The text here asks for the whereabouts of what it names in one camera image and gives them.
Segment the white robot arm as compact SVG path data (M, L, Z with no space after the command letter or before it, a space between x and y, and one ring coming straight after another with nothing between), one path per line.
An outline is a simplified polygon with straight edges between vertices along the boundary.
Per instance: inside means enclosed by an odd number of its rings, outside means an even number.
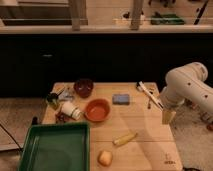
M174 68L166 74L166 86L159 95L163 104L163 124L172 121L175 109L186 99L197 104L204 112L213 114L213 88L204 83L207 77L208 70L200 62Z

